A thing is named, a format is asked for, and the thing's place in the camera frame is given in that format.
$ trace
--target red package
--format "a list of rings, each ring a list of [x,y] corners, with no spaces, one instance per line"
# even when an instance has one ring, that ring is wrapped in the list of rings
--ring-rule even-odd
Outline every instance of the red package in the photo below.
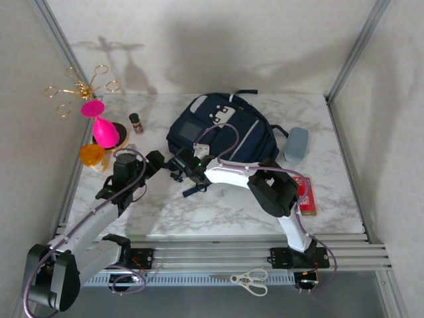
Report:
[[[297,194],[299,194],[299,197],[301,197],[305,191],[306,191],[306,185],[304,184],[303,180],[300,177],[292,177],[294,181],[299,185],[299,189],[297,189]],[[302,215],[317,215],[317,208],[315,206],[315,200],[313,199],[313,193],[312,193],[312,185],[311,185],[311,179],[306,178],[309,182],[309,193],[303,199],[303,201],[300,203],[300,212]]]

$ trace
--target navy backpack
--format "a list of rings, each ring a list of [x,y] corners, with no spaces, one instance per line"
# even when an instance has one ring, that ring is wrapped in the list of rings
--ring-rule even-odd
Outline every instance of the navy backpack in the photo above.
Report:
[[[241,90],[236,94],[240,93],[258,92]],[[176,154],[181,148],[193,150],[193,143],[206,128],[229,123],[238,130],[240,139],[236,148],[222,159],[247,163],[260,162],[265,158],[276,159],[279,150],[273,129],[281,131],[286,138],[289,134],[279,125],[270,125],[257,109],[236,94],[210,93],[194,99],[166,136],[170,152]],[[208,144],[209,154],[218,156],[234,141],[234,130],[223,126],[210,130],[199,143]]]

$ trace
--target black base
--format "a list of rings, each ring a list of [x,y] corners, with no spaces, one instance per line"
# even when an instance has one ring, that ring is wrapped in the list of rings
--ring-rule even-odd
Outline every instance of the black base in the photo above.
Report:
[[[124,127],[124,125],[122,125],[120,123],[112,123],[112,124],[116,128],[116,130],[117,130],[117,132],[119,134],[119,141],[113,147],[105,148],[105,150],[113,150],[116,147],[119,147],[120,145],[122,145],[126,141],[126,139],[127,139],[128,133],[127,133],[127,130]],[[93,138],[91,140],[93,141],[94,144],[97,144],[97,141],[95,140],[94,136],[93,136]]]
[[[295,288],[299,290],[312,290],[318,281],[318,274],[313,272],[294,273]]]
[[[317,247],[311,257],[305,257],[303,253],[296,252],[288,247],[276,247],[270,249],[271,256],[268,257],[273,269],[315,269],[329,268],[330,262],[327,250]]]
[[[133,259],[133,257],[137,258],[141,267],[143,267],[145,270],[151,270],[153,264],[153,252],[153,248],[132,248],[131,259]],[[129,263],[129,268],[132,270],[140,269],[138,265],[132,260]]]

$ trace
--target backpack strap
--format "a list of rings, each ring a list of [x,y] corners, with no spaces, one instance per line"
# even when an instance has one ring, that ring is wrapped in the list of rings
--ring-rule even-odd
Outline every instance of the backpack strap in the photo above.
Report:
[[[234,95],[237,95],[237,94],[255,94],[255,95],[258,95],[258,90],[257,89],[239,89],[234,94],[230,95],[230,97],[229,97],[230,103],[233,101]]]
[[[207,191],[207,185],[203,185],[203,184],[199,184],[199,185],[195,185],[194,187],[192,187],[191,189],[185,190],[183,192],[183,196],[184,197],[189,197],[192,194],[195,194],[197,192],[206,192]]]
[[[287,131],[285,131],[283,129],[283,127],[281,127],[280,125],[271,125],[272,129],[278,129],[279,131],[281,131],[281,133],[286,137],[289,138],[289,133]]]
[[[176,174],[175,172],[171,172],[170,177],[174,179],[174,181],[182,183],[183,182],[183,177],[181,177],[182,174],[183,174],[182,171],[180,171],[178,174]]]

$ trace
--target scissors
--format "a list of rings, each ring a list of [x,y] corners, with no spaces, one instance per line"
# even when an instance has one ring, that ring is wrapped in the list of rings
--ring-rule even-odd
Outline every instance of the scissors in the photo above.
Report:
[[[262,272],[265,273],[265,276],[252,276],[252,273]],[[262,268],[255,268],[241,275],[209,275],[209,277],[215,278],[217,280],[226,280],[228,282],[240,285],[246,288],[251,294],[262,297],[268,293],[268,287],[264,284],[255,283],[254,281],[263,282],[268,278],[268,273]],[[263,289],[263,293],[256,293],[252,287]]]

